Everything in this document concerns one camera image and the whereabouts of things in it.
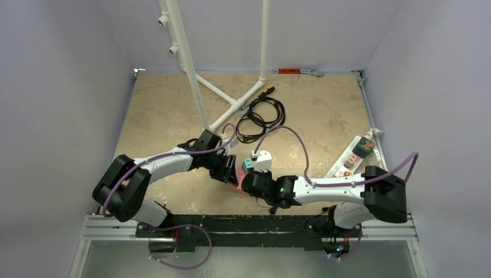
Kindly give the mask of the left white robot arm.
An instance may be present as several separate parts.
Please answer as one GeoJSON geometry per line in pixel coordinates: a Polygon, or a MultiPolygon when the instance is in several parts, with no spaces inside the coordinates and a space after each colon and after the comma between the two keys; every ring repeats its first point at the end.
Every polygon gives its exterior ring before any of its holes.
{"type": "Polygon", "coordinates": [[[147,158],[117,156],[93,190],[92,198],[104,214],[120,222],[135,220],[150,225],[159,237],[172,231],[171,212],[156,202],[145,200],[150,184],[173,174],[204,168],[210,178],[237,185],[236,156],[230,153],[236,136],[217,135],[205,130],[198,138],[178,144],[170,151],[147,158]]]}

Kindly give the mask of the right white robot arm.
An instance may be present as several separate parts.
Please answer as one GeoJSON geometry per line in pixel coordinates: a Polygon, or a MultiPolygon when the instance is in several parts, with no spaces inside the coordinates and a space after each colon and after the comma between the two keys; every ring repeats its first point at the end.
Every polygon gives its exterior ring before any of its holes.
{"type": "Polygon", "coordinates": [[[327,232],[334,236],[372,219],[392,224],[408,220],[406,182],[377,166],[367,166],[355,175],[312,180],[296,175],[273,179],[270,172],[251,171],[240,188],[273,209],[335,202],[331,216],[325,220],[327,232]]]}

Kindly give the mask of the pink power socket block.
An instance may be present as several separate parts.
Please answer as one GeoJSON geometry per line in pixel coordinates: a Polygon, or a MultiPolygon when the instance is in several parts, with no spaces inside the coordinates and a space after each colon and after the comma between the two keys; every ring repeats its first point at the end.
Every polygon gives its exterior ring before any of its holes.
{"type": "Polygon", "coordinates": [[[244,177],[247,175],[247,172],[245,172],[244,170],[237,170],[236,171],[236,178],[237,178],[237,185],[233,184],[233,183],[228,183],[228,187],[231,188],[232,190],[236,191],[236,192],[239,192],[239,193],[242,193],[242,194],[246,194],[243,190],[242,190],[242,182],[243,182],[243,179],[244,177]]]}

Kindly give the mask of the black plug adapter with cable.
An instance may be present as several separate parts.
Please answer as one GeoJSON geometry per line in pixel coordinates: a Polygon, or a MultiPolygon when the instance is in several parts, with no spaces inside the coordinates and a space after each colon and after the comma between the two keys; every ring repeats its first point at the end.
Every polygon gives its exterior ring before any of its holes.
{"type": "Polygon", "coordinates": [[[260,207],[260,208],[263,208],[263,209],[267,209],[268,210],[268,213],[270,215],[275,215],[276,214],[276,211],[277,211],[277,207],[275,206],[270,206],[268,204],[266,205],[262,205],[259,203],[259,198],[258,197],[255,197],[255,201],[256,201],[256,204],[260,207]]]}

